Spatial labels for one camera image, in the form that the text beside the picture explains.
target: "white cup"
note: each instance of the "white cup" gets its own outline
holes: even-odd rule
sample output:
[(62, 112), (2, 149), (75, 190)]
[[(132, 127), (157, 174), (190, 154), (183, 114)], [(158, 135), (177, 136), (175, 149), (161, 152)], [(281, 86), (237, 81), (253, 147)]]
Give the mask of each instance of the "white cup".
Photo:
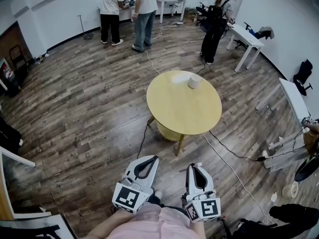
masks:
[(200, 86), (201, 81), (203, 80), (202, 77), (196, 75), (196, 74), (192, 74), (188, 80), (188, 86), (191, 89), (197, 89)]

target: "yellow table top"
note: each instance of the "yellow table top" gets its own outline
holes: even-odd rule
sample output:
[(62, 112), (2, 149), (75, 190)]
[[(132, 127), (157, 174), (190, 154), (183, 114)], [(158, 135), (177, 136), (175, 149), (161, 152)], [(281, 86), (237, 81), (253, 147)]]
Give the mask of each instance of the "yellow table top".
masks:
[(205, 79), (197, 89), (187, 82), (193, 73), (169, 71), (152, 80), (147, 103), (155, 119), (168, 129), (186, 135), (211, 130), (221, 117), (221, 100)]

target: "woman with backpack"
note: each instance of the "woman with backpack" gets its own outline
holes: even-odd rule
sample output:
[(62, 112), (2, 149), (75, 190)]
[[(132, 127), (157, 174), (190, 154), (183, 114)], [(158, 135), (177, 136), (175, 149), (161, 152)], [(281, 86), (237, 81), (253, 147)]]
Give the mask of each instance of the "woman with backpack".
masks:
[(232, 0), (216, 0), (214, 6), (210, 6), (208, 13), (212, 18), (208, 18), (212, 24), (212, 28), (207, 32), (201, 48), (201, 57), (205, 58), (206, 64), (210, 65), (214, 62), (216, 50), (222, 37), (227, 22), (235, 23), (233, 17)]

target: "black backpack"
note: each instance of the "black backpack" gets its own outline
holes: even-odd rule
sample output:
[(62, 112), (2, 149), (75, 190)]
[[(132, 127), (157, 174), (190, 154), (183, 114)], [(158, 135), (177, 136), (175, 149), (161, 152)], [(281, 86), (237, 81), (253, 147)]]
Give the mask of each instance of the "black backpack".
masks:
[(208, 8), (208, 15), (207, 15), (207, 19), (205, 19), (204, 21), (202, 21), (200, 28), (201, 30), (203, 30), (205, 33), (209, 32), (214, 24), (218, 24), (219, 22), (221, 22), (223, 16), (225, 15), (223, 13), (223, 8), (225, 6), (225, 4), (227, 4), (230, 0), (226, 0), (221, 7), (217, 6), (217, 5), (211, 5)]

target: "pink shirt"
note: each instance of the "pink shirt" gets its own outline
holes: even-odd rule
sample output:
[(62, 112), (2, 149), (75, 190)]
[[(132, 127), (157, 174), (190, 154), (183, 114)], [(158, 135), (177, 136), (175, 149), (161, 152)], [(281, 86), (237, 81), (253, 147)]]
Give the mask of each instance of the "pink shirt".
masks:
[(199, 239), (189, 218), (178, 210), (145, 203), (136, 216), (117, 227), (108, 239)]

